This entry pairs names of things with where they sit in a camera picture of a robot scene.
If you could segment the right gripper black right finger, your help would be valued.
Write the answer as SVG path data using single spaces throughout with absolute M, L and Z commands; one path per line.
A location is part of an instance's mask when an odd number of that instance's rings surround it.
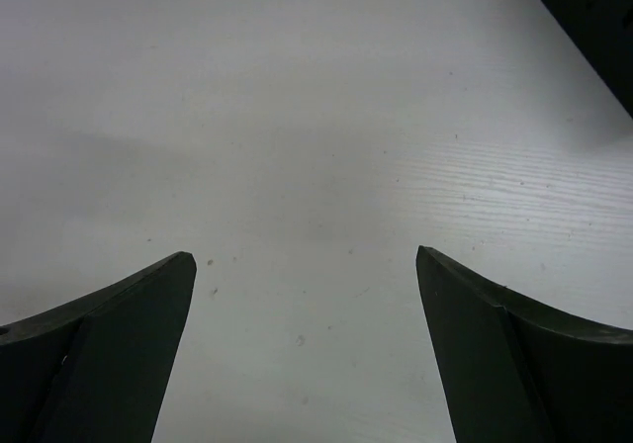
M 632 333 L 542 304 L 431 247 L 416 273 L 459 442 L 629 442 Z

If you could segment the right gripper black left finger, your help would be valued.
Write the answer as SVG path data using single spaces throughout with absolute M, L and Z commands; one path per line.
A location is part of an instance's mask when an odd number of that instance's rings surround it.
M 177 252 L 1 327 L 4 442 L 149 442 L 193 296 Z

